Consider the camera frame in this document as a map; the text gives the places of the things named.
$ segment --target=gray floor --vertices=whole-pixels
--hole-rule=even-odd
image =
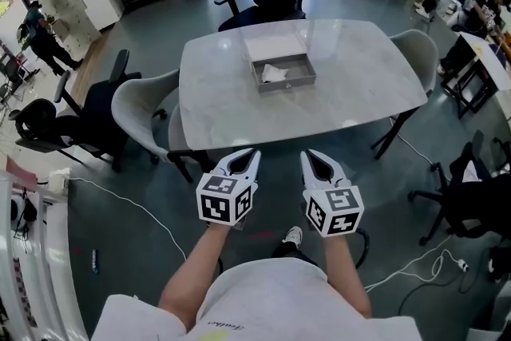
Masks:
[[[429,31],[444,55],[454,43],[444,22],[437,20],[428,28],[416,15],[413,0],[304,0],[307,18],[350,18],[376,23],[387,34],[409,28]],[[252,0],[239,0],[242,10]],[[117,51],[131,51],[128,71],[141,71],[144,77],[166,73],[179,67],[184,44],[193,38],[216,32],[229,18],[227,5],[215,6],[213,0],[161,0],[126,15],[110,35],[101,59],[97,80],[106,79]],[[170,112],[176,95],[164,102]],[[318,149],[334,157],[346,169],[354,184],[360,187],[366,205],[361,227],[370,234],[370,253],[359,269],[365,285],[385,278],[420,256],[424,248],[418,240],[433,223],[438,206],[417,199],[406,199],[412,189],[435,190],[438,180],[428,164],[399,140],[394,141],[380,161],[373,159],[369,146],[389,128],[382,120],[340,132],[300,138],[258,146],[263,154],[259,168],[259,191],[255,207],[242,232],[232,232],[222,258],[226,268],[245,261],[267,257],[287,229],[298,224],[307,229],[300,207],[302,184],[299,152]],[[455,104],[437,87],[428,105],[406,123],[402,135],[416,149],[433,161],[447,166],[472,138],[475,130],[485,135],[482,158],[493,169],[500,160],[491,144],[494,136],[509,139],[509,128],[495,101],[490,101],[477,116],[457,119]],[[154,120],[156,140],[166,141],[167,121]],[[212,153],[221,157],[225,153]],[[116,174],[103,163],[96,168],[76,167],[74,176],[94,180],[101,186],[127,196],[144,205],[168,226],[186,253],[204,230],[197,219],[195,185],[187,184],[173,165],[151,165],[148,154],[130,141]],[[192,175],[200,178],[198,167]],[[110,294],[137,295],[155,304],[169,276],[179,267],[182,257],[168,233],[140,209],[118,200],[83,182],[71,184],[69,197],[69,246],[74,284],[81,313],[89,333],[93,331],[105,299]],[[446,237],[441,231],[432,246]],[[498,242],[493,235],[479,240],[452,238],[447,246],[456,257],[471,267],[463,285],[474,279],[481,251]],[[361,251],[358,236],[350,237],[354,258]],[[99,275],[91,272],[91,250],[99,250]],[[306,231],[303,250],[324,264],[321,240]],[[411,268],[422,276],[430,275],[436,256],[428,257]],[[438,278],[445,283],[460,271],[448,260]],[[400,276],[370,293],[376,317],[397,314],[406,293],[419,282]],[[471,326],[484,326],[485,317],[498,291],[483,270],[474,287],[465,295],[458,293],[459,281],[447,288],[429,287],[419,291],[406,304],[405,314],[412,315],[425,340],[462,340]]]

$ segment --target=marble tabletop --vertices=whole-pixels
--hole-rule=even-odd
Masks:
[[[317,79],[259,94],[244,39],[298,34]],[[325,133],[427,102],[418,77],[371,22],[295,20],[242,27],[186,44],[180,111],[194,150],[260,144]]]

